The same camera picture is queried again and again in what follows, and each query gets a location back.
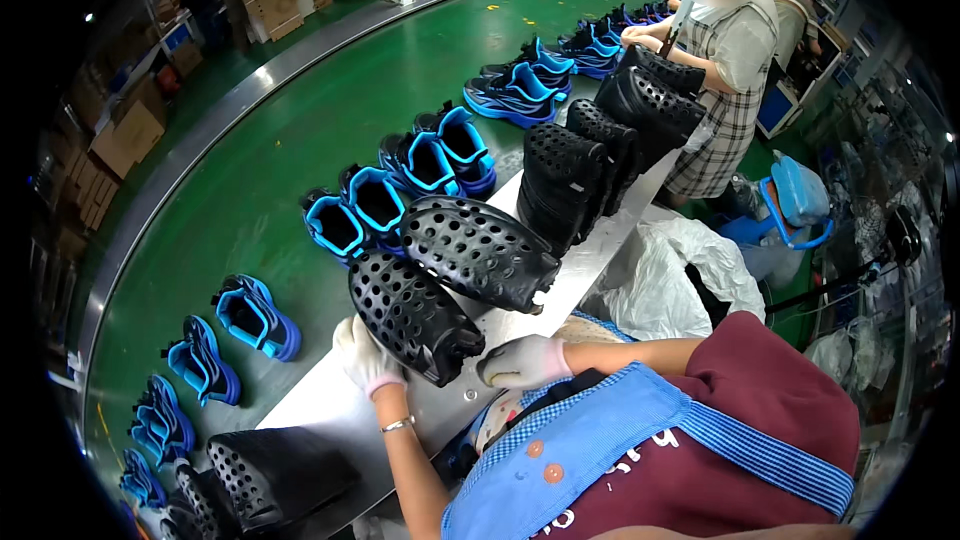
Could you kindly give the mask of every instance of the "white glove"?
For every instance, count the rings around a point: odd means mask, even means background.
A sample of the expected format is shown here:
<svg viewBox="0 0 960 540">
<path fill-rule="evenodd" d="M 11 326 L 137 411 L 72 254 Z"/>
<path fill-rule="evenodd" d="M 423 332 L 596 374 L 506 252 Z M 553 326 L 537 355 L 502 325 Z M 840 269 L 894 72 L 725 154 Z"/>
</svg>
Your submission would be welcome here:
<svg viewBox="0 0 960 540">
<path fill-rule="evenodd" d="M 360 317 L 347 317 L 337 325 L 333 330 L 333 349 L 339 353 L 343 371 L 366 393 L 366 398 L 388 384 L 407 388 L 401 364 L 380 350 Z"/>
<path fill-rule="evenodd" d="M 477 374 L 489 387 L 529 390 L 573 375 L 564 358 L 564 340 L 536 333 L 491 350 L 477 363 Z"/>
</svg>

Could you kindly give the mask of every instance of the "button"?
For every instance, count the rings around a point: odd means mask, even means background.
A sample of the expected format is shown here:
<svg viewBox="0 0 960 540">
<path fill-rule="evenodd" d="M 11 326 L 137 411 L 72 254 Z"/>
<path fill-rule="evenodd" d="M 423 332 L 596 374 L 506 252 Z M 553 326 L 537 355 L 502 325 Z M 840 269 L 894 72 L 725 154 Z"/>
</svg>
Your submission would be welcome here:
<svg viewBox="0 0 960 540">
<path fill-rule="evenodd" d="M 543 478 L 547 484 L 557 484 L 564 478 L 564 468 L 558 463 L 550 463 L 543 470 Z"/>
<path fill-rule="evenodd" d="M 527 445 L 527 457 L 536 459 L 544 453 L 544 440 L 534 440 Z"/>
</svg>

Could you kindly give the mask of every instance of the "plaid shirt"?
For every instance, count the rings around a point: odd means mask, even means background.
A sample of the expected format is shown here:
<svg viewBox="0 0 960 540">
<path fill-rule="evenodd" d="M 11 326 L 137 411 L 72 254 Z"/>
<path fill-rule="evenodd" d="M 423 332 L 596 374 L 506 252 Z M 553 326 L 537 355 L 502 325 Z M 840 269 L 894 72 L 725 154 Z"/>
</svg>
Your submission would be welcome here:
<svg viewBox="0 0 960 540">
<path fill-rule="evenodd" d="M 740 7 L 746 8 L 754 8 L 760 13 L 770 27 L 770 33 L 777 35 L 776 23 L 762 9 L 750 3 Z M 685 26 L 687 51 L 702 59 L 711 58 L 716 52 L 714 43 L 718 36 L 717 29 L 730 23 L 740 9 L 714 25 L 706 25 L 692 18 L 688 20 Z M 750 46 L 744 46 L 744 49 L 749 51 Z M 758 87 L 745 92 L 701 91 L 698 101 L 706 108 L 706 114 L 700 126 L 706 126 L 710 139 L 700 150 L 679 155 L 663 183 L 668 191 L 688 198 L 714 198 L 723 194 L 754 138 L 754 125 L 761 108 L 763 85 L 769 69 L 770 59 L 767 59 L 766 65 L 757 74 L 763 81 Z"/>
</svg>

